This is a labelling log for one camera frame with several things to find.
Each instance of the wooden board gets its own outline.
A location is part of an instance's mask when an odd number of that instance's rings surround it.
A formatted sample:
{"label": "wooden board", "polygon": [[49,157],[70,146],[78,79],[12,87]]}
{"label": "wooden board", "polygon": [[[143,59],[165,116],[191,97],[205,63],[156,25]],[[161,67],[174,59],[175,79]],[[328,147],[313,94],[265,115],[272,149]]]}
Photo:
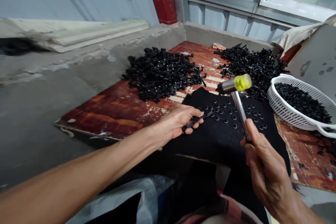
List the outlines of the wooden board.
{"label": "wooden board", "polygon": [[[193,61],[203,65],[204,72],[208,74],[204,79],[207,84],[205,89],[218,94],[215,89],[223,79],[217,66],[226,61],[214,55],[213,51],[210,47],[187,41],[170,50],[172,53],[193,53]],[[87,134],[95,141],[121,140],[160,119],[177,103],[181,103],[188,93],[191,94],[199,87],[201,85],[189,86],[184,91],[178,91],[177,96],[161,99],[160,104],[155,104],[153,101],[140,101],[137,90],[129,88],[127,81],[122,80],[64,115],[55,125],[71,136],[77,132]],[[290,126],[276,115],[274,117],[287,145],[292,182],[336,192],[336,167],[330,162],[335,158],[325,151],[323,156],[317,154],[320,151],[318,145],[329,145],[329,140],[318,139],[308,131]]]}

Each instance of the hand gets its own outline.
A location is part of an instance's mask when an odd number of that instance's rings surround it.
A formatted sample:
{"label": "hand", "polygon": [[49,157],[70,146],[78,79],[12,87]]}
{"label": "hand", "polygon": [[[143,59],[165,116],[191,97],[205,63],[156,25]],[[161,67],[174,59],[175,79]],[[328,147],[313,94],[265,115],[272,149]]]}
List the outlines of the hand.
{"label": "hand", "polygon": [[280,223],[322,223],[294,191],[284,159],[251,119],[246,120],[246,127],[254,146],[246,144],[245,138],[240,144],[245,146],[254,192],[270,214]]}
{"label": "hand", "polygon": [[[169,112],[167,115],[163,116],[157,123],[156,126],[160,130],[161,134],[164,134],[164,145],[171,139],[176,138],[182,134],[182,127],[186,124],[191,123],[190,119],[192,116],[201,117],[204,112],[182,104],[178,104],[175,108]],[[185,133],[191,134],[193,128],[196,129],[200,124],[203,123],[203,119],[200,119],[192,128],[188,128]]]}

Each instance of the window frame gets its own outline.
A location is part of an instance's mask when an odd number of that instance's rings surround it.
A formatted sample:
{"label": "window frame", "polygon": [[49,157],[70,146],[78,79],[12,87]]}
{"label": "window frame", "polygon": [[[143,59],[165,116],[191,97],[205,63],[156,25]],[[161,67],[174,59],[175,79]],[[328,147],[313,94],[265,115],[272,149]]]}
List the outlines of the window frame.
{"label": "window frame", "polygon": [[336,10],[295,0],[260,0],[259,4],[271,9],[276,9],[278,11],[287,12],[320,22],[324,22],[330,16],[336,14]]}

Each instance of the basket handle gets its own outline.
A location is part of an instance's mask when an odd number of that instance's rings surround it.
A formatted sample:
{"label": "basket handle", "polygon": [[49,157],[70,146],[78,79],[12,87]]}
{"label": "basket handle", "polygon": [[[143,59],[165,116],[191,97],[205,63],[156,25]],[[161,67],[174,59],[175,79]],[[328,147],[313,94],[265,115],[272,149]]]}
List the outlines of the basket handle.
{"label": "basket handle", "polygon": [[324,136],[326,137],[330,137],[330,138],[336,138],[336,133],[330,133],[325,131],[320,125],[316,125],[317,126],[317,130]]}

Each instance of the corrugated metal wall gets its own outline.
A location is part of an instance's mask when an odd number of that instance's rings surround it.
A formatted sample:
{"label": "corrugated metal wall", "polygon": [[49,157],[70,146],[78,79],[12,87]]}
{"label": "corrugated metal wall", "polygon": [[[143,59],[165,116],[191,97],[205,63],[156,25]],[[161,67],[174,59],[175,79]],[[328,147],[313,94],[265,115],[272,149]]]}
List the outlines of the corrugated metal wall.
{"label": "corrugated metal wall", "polygon": [[269,22],[192,2],[189,3],[189,20],[267,42],[271,42],[288,30],[286,27]]}
{"label": "corrugated metal wall", "polygon": [[153,0],[0,0],[0,17],[159,24]]}

